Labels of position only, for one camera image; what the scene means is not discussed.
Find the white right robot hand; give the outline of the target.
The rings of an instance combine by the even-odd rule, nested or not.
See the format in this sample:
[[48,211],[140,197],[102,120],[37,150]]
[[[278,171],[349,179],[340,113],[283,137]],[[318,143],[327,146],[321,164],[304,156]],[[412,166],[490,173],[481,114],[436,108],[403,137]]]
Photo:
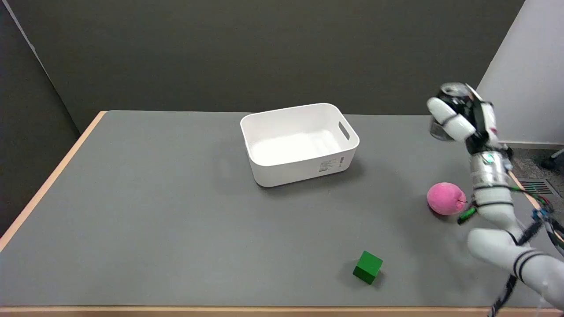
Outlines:
[[432,116],[430,134],[446,142],[465,144],[470,155],[500,151],[494,105],[468,84],[447,82],[427,100]]

